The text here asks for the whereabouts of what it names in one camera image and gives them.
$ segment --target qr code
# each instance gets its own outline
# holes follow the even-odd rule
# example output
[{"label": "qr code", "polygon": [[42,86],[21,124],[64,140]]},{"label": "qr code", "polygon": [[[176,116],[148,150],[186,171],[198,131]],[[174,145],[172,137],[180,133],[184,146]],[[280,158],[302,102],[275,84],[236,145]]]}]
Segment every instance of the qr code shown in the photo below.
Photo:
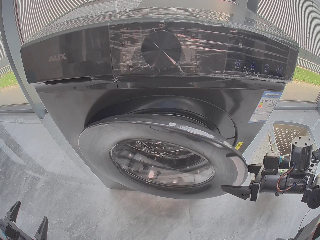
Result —
[{"label": "qr code", "polygon": [[277,101],[278,101],[277,99],[270,99],[270,101],[266,107],[273,108],[276,105]]}]

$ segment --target front-load washing machine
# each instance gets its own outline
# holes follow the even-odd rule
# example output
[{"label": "front-load washing machine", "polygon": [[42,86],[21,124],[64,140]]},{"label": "front-load washing machine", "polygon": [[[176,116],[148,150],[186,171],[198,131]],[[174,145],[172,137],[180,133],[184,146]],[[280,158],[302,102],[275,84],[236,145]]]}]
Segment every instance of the front-load washing machine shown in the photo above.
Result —
[{"label": "front-load washing machine", "polygon": [[46,110],[109,188],[210,198],[292,80],[298,45],[222,0],[102,0],[51,22],[22,61]]}]

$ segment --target gray marble floor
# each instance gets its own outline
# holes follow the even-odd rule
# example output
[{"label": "gray marble floor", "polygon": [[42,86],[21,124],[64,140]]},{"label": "gray marble floor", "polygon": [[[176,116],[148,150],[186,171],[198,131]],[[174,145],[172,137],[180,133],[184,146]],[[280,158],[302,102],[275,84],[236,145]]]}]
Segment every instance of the gray marble floor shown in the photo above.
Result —
[{"label": "gray marble floor", "polygon": [[[274,111],[244,156],[275,121],[313,129],[320,147],[316,111]],[[293,237],[309,210],[299,195],[261,195],[258,202],[226,194],[175,200],[106,188],[86,167],[50,116],[0,114],[0,217],[22,202],[17,225],[34,236],[49,219],[48,239],[246,240]],[[302,225],[319,210],[312,210]]]}]

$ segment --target control panel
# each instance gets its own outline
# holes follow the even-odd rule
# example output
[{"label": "control panel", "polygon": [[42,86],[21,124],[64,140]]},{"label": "control panel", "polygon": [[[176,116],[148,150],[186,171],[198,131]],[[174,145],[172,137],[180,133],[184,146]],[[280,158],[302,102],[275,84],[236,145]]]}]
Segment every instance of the control panel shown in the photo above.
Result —
[{"label": "control panel", "polygon": [[122,75],[292,80],[297,44],[261,33],[231,23],[113,21],[25,44],[21,57],[29,83]]},{"label": "control panel", "polygon": [[109,26],[115,75],[231,74],[288,80],[298,50],[227,26],[143,22]]}]

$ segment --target energy efficiency label sticker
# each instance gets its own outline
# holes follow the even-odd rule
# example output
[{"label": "energy efficiency label sticker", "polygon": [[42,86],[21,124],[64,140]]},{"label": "energy efficiency label sticker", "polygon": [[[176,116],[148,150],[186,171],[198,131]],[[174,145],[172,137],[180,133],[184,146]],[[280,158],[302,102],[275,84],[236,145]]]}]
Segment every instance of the energy efficiency label sticker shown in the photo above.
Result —
[{"label": "energy efficiency label sticker", "polygon": [[265,91],[254,110],[249,123],[265,122],[281,97],[280,91]]}]

